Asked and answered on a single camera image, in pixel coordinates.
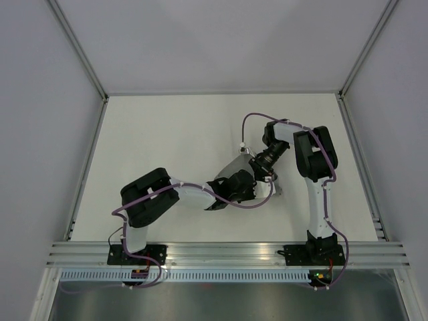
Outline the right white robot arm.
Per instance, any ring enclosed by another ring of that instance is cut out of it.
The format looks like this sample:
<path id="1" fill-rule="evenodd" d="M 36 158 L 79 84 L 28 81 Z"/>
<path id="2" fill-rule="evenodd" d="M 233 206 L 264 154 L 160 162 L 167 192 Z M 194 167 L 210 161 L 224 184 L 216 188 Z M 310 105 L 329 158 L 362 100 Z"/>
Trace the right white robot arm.
<path id="1" fill-rule="evenodd" d="M 292 251 L 300 258 L 291 260 L 291 265 L 307 262 L 310 265 L 327 265 L 335 259 L 343 263 L 342 247 L 337 233 L 329 226 L 327 216 L 330 209 L 328 182 L 335 179 L 338 158 L 330 133 L 325 126 L 313 129 L 299 128 L 285 120 L 268 122 L 262 137 L 267 146 L 249 162 L 255 179 L 276 179 L 274 165 L 278 159 L 294 146 L 296 166 L 304 178 L 308 190 L 310 224 L 305 246 Z"/>

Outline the grey cloth napkin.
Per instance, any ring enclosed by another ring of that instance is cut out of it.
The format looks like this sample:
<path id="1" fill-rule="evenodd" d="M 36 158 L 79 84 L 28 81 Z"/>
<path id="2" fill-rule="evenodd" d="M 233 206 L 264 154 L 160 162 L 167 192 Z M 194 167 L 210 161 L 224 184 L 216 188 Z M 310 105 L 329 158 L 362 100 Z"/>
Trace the grey cloth napkin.
<path id="1" fill-rule="evenodd" d="M 240 154 L 235 159 L 233 159 L 226 167 L 224 167 L 215 177 L 218 178 L 230 178 L 233 174 L 239 172 L 240 170 L 245 170 L 251 174 L 254 178 L 254 173 L 252 168 L 249 165 L 249 160 L 252 159 L 249 155 Z"/>

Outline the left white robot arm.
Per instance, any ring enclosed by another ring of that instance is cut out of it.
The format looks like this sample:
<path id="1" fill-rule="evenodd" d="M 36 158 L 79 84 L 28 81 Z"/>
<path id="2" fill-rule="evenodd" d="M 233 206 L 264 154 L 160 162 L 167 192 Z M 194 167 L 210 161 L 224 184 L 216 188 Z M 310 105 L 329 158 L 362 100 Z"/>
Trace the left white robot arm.
<path id="1" fill-rule="evenodd" d="M 122 256 L 132 265 L 146 257 L 148 226 L 175 205 L 204 211 L 218 211 L 230 203 L 240 204 L 255 199 L 253 175 L 240 170 L 230 177 L 218 177 L 201 187 L 172 178 L 164 168 L 157 168 L 127 184 L 120 191 L 126 211 L 126 245 Z"/>

